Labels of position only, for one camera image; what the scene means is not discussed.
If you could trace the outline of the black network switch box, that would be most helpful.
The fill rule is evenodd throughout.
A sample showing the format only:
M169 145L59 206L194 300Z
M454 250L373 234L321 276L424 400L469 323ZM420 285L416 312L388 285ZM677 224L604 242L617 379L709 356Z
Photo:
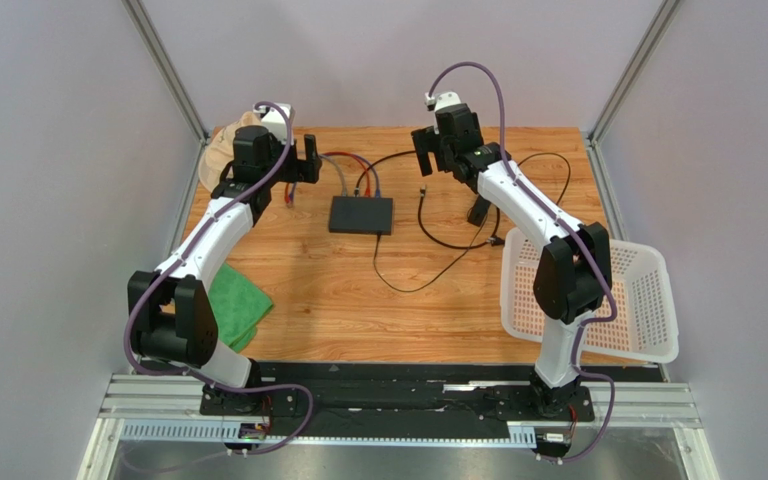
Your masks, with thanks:
M330 233L391 235L394 201L383 197L335 196L332 199Z

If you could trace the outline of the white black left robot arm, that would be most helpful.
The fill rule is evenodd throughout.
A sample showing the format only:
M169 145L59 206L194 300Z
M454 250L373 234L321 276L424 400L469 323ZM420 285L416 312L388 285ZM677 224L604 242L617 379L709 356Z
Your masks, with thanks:
M294 139L261 125L237 129L232 147L196 228L162 264L129 279L124 347L130 361L141 356L164 363L165 375L191 374L238 392L253 389L254 363L220 340L208 290L231 250L260 220L273 186L317 183L322 161L315 136L305 135L300 157Z

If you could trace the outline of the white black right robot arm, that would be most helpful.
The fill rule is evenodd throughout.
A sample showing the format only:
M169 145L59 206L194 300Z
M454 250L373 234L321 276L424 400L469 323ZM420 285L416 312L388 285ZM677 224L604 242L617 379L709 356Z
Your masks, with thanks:
M466 104L434 102L428 109L434 125L412 133L422 174L452 174L508 216L539 254L533 295L545 320L530 385L546 408L558 408L580 385L585 326L603 303L614 301L608 231L552 202L501 144L484 141Z

